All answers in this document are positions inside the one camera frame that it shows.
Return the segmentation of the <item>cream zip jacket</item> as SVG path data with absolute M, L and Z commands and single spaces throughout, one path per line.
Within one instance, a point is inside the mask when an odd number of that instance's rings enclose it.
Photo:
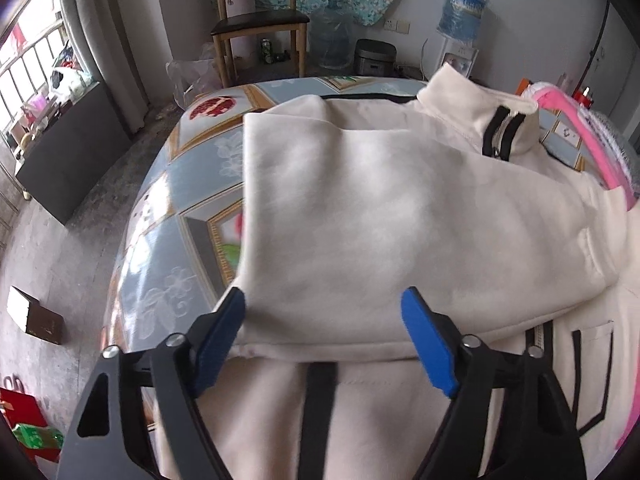
M 444 67 L 406 104 L 302 96 L 243 120 L 245 323 L 198 407 L 235 479 L 295 479 L 334 367 L 325 479 L 408 479 L 448 401 L 400 314 L 540 340 L 596 478 L 638 418 L 639 208 L 552 159 L 537 104 Z

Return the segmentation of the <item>red bag on floor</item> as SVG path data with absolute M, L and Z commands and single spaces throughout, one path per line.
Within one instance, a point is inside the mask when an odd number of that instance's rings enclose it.
M 33 463 L 37 457 L 58 462 L 64 436 L 47 423 L 33 396 L 2 388 L 1 413 L 22 451 Z

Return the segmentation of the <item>brown cardboard box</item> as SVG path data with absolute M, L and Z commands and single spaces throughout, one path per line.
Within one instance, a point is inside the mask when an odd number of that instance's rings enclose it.
M 62 344 L 64 318 L 43 307 L 37 298 L 11 286 L 6 300 L 6 312 L 25 334 L 50 344 Z

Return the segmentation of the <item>patterned bed sheet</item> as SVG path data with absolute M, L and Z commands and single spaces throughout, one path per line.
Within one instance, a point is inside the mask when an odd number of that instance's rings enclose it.
M 238 356 L 413 355 L 408 287 L 497 338 L 524 242 L 512 151 L 536 106 L 441 73 L 289 80 L 198 100 L 134 204 L 112 293 L 134 350 L 186 330 L 227 287 L 245 294 Z

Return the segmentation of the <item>pink floral quilt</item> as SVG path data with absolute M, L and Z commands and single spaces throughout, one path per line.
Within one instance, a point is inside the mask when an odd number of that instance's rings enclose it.
M 551 84 L 524 96 L 578 137 L 590 165 L 555 162 L 526 120 L 512 151 L 521 167 L 524 242 L 508 265 L 505 334 L 539 327 L 590 474 L 620 454 L 639 421 L 637 159 L 605 118 Z

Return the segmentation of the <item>dark grey cabinet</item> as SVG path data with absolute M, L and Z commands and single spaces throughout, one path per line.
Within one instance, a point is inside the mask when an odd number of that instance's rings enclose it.
M 66 224 L 130 145 L 106 85 L 96 82 L 29 144 L 15 177 L 53 218 Z

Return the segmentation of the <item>red cup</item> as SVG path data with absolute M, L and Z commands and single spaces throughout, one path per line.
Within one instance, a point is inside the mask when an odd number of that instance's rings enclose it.
M 573 94 L 573 99 L 587 110 L 592 107 L 593 99 L 589 87 L 578 88 Z

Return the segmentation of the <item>white plastic bag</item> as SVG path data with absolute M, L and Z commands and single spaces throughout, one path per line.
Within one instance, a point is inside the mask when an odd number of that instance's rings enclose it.
M 175 103 L 182 110 L 186 110 L 199 96 L 222 88 L 212 42 L 202 45 L 197 60 L 168 62 L 166 73 Z

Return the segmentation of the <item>white water dispenser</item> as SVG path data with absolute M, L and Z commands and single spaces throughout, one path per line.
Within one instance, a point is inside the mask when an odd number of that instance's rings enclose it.
M 442 35 L 442 45 L 436 58 L 435 70 L 448 64 L 463 77 L 470 78 L 477 55 L 476 47 Z

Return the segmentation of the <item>grey door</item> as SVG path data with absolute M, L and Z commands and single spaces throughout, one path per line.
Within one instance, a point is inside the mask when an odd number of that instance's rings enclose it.
M 630 136 L 637 127 L 639 47 L 614 6 L 608 8 L 603 36 L 585 79 L 594 110 Z

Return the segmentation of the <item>grey curtain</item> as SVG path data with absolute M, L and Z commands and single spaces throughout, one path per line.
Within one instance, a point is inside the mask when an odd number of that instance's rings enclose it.
M 61 0 L 61 6 L 81 67 L 106 85 L 128 130 L 138 131 L 149 108 L 171 97 L 160 0 Z

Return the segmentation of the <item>blue water jug on dispenser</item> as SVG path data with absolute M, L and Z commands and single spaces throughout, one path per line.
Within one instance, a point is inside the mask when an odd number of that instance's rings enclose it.
M 445 0 L 437 31 L 472 46 L 477 40 L 488 0 Z

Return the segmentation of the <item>empty clear water jug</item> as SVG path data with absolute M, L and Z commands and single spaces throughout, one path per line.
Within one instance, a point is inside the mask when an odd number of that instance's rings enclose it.
M 326 70 L 349 66 L 352 48 L 352 14 L 341 0 L 329 0 L 311 14 L 309 51 L 316 64 Z

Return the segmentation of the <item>wooden chair dark seat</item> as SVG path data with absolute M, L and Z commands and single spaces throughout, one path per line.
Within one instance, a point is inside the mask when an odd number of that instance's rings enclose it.
M 292 60 L 297 64 L 299 78 L 306 76 L 307 27 L 310 17 L 297 9 L 297 0 L 288 0 L 288 8 L 255 11 L 229 18 L 226 0 L 216 0 L 219 21 L 210 36 L 216 50 L 216 65 L 222 86 L 228 88 L 236 78 L 236 68 L 230 41 L 243 36 L 258 36 L 266 32 L 289 32 Z

